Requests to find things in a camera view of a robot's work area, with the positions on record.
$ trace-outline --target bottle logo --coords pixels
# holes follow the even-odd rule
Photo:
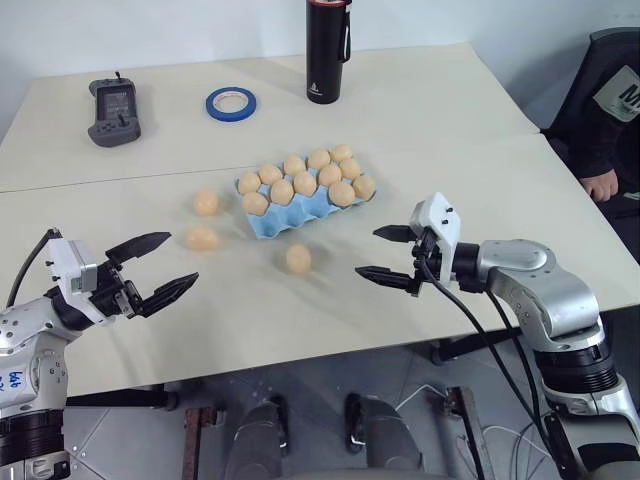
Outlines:
[[[318,86],[316,85],[316,82],[313,82],[311,84],[311,88],[309,89],[309,91],[314,95],[320,95],[320,96],[322,95],[322,93],[320,93],[320,90],[318,90]]]

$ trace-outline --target painter's tape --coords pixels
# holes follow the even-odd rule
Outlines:
[[[220,101],[226,97],[241,97],[245,101],[244,107],[235,112],[223,112],[218,108]],[[238,122],[251,116],[256,111],[256,96],[249,90],[240,87],[225,87],[216,90],[207,97],[205,107],[209,115],[221,122]]]

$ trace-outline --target blue egg carton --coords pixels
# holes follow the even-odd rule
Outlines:
[[[282,164],[277,164],[277,166],[280,170],[283,170]],[[309,168],[307,171],[317,178],[317,170],[315,168]],[[292,176],[285,175],[284,178],[293,184]],[[343,179],[342,181],[351,184],[351,180]],[[234,186],[236,194],[240,198],[240,201],[242,201],[242,195],[238,192],[237,180],[235,181]],[[260,185],[258,192],[262,193],[267,197],[267,199],[269,199],[270,189],[271,187],[269,185],[262,184]],[[344,208],[338,207],[329,201],[329,189],[324,185],[318,185],[316,193],[311,197],[294,193],[293,199],[289,205],[269,203],[269,208],[267,208],[267,211],[263,216],[251,215],[250,213],[245,213],[245,215],[247,216],[249,225],[251,225],[251,228],[258,239],[274,238],[284,230],[300,228],[306,222],[310,222],[317,218],[324,218],[333,212],[347,210],[353,205],[359,205],[363,202],[365,201],[356,197],[350,206]]]

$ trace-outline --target remote control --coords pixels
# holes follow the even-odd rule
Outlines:
[[[140,136],[136,108],[136,87],[128,78],[94,80],[89,84],[96,98],[96,123],[87,132],[101,147],[115,147],[134,141]]]

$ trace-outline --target brown egg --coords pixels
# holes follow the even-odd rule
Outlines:
[[[238,180],[238,192],[242,195],[249,192],[257,192],[261,183],[257,173],[244,173]]]
[[[316,179],[309,172],[300,172],[293,178],[293,189],[296,193],[310,197],[316,193],[317,188]]]
[[[311,269],[311,252],[304,245],[292,245],[287,250],[287,267],[293,273],[307,273]]]
[[[340,163],[340,170],[342,171],[342,176],[344,178],[349,178],[351,180],[362,174],[360,164],[356,162],[355,158],[347,158],[346,160],[343,160]]]
[[[351,185],[353,185],[356,196],[365,201],[371,200],[373,194],[376,193],[376,184],[373,179],[367,175],[359,176]]]
[[[331,158],[329,157],[329,152],[326,150],[316,150],[309,157],[309,161],[307,162],[307,166],[309,168],[315,168],[316,170],[320,170],[322,167],[329,165]]]
[[[215,215],[218,210],[218,195],[211,190],[200,190],[193,197],[193,208],[200,216]]]
[[[269,208],[269,200],[258,192],[249,192],[242,199],[242,207],[251,215],[263,216]]]
[[[306,169],[307,167],[304,164],[304,160],[295,153],[289,155],[284,161],[284,173],[286,175],[295,177],[297,173],[304,172]]]
[[[191,228],[187,232],[186,240],[190,249],[199,252],[214,250],[220,245],[220,239],[216,232],[205,226]]]
[[[276,180],[280,180],[281,178],[282,172],[275,165],[265,163],[260,167],[260,180],[265,185],[273,185]]]
[[[293,198],[293,187],[286,180],[276,180],[276,182],[271,185],[269,196],[273,203],[277,203],[278,205],[289,205]]]
[[[348,207],[356,198],[353,187],[345,182],[335,182],[329,186],[329,199],[338,207]]]
[[[322,170],[320,170],[320,173],[318,174],[318,184],[328,187],[341,178],[342,172],[340,171],[340,167],[330,163],[329,165],[322,167]]]
[[[353,157],[353,152],[349,145],[338,145],[331,150],[331,161],[340,163],[347,158]]]

